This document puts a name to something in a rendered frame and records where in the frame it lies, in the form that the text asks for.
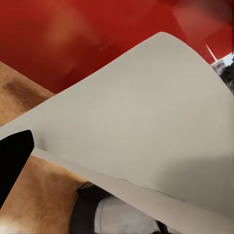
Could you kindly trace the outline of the paper coffee filter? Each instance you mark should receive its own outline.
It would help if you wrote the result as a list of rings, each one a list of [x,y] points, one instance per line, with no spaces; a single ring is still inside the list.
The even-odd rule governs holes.
[[[234,234],[234,94],[159,32],[0,127],[182,234]]]

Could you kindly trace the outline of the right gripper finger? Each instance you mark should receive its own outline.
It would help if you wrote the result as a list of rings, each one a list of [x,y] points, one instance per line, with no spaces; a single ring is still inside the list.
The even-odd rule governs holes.
[[[0,209],[33,149],[34,140],[30,130],[0,140]]]

